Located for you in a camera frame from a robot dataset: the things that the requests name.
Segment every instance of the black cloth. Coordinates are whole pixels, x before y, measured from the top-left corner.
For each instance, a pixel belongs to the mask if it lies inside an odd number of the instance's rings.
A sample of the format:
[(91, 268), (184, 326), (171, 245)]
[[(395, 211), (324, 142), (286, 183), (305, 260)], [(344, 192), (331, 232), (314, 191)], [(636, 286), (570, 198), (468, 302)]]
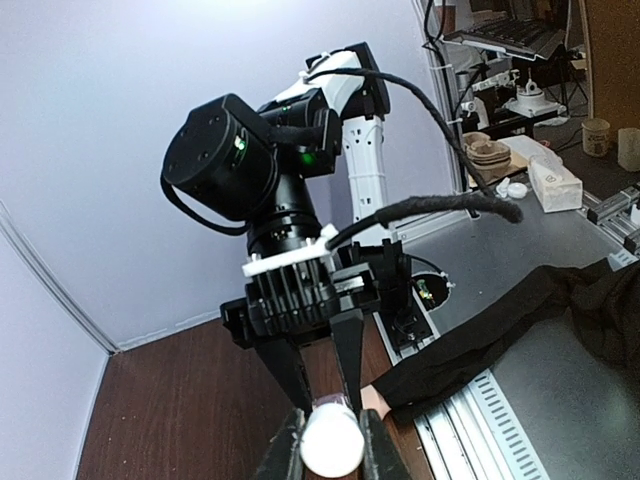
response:
[(491, 367), (535, 323), (571, 318), (582, 344), (640, 381), (640, 262), (613, 272), (541, 266), (496, 303), (403, 360), (373, 386), (406, 423)]

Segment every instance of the baseboard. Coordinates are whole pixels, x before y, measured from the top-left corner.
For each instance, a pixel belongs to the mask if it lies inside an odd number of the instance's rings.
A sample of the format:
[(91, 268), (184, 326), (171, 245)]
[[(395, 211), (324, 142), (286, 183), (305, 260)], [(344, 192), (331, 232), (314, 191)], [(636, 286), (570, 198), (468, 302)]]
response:
[(78, 458), (76, 460), (73, 478), (78, 478), (78, 470), (80, 469), (80, 462), (82, 460), (82, 454), (84, 453), (84, 446), (87, 443), (87, 436), (89, 435), (89, 427), (91, 425), (91, 417), (93, 416), (93, 411), (96, 408), (96, 402), (98, 401), (98, 394), (100, 393), (100, 387), (102, 387), (102, 381), (104, 380), (104, 375), (107, 371), (107, 365), (109, 364), (109, 359), (111, 357), (105, 353), (104, 360), (102, 361), (102, 368), (100, 369), (100, 374), (98, 375), (98, 381), (96, 382), (95, 392), (93, 393), (93, 399), (91, 401), (91, 408), (89, 409), (89, 413), (87, 415), (87, 421), (85, 422), (84, 432), (82, 433), (82, 441), (80, 442), (80, 448), (78, 449)]
[(202, 325), (203, 323), (207, 323), (218, 318), (220, 318), (220, 310), (202, 313), (187, 320), (183, 320), (182, 322), (178, 322), (171, 328), (163, 328), (162, 330), (151, 332), (141, 337), (135, 337), (130, 340), (126, 340), (118, 344), (118, 349), (123, 352), (133, 350), (134, 348), (141, 347), (142, 345), (146, 345), (147, 343), (162, 340), (163, 338), (170, 337), (171, 335), (175, 335), (176, 333), (180, 333), (184, 330), (197, 327), (198, 325)]

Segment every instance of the black keyboard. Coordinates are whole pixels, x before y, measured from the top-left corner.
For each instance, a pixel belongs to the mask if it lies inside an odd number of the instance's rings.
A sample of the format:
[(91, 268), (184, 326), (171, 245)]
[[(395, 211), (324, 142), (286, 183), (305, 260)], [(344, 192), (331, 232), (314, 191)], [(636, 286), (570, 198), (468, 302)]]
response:
[(527, 60), (548, 59), (564, 42), (565, 31), (540, 20), (492, 20), (446, 35), (456, 43), (504, 52)]

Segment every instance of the tissue box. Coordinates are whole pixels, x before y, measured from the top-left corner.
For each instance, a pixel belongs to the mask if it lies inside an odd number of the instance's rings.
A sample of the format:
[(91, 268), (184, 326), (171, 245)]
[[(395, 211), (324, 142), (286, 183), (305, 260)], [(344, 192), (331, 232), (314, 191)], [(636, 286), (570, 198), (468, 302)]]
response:
[(567, 170), (555, 154), (531, 158), (529, 179), (545, 213), (582, 208), (582, 180)]

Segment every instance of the white tissue box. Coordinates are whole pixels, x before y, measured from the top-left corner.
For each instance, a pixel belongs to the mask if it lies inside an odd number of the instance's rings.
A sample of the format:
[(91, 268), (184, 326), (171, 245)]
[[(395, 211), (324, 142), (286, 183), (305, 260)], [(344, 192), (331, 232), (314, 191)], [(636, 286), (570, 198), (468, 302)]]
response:
[(582, 208), (582, 180), (567, 170), (555, 154), (533, 157), (529, 179), (545, 213)]

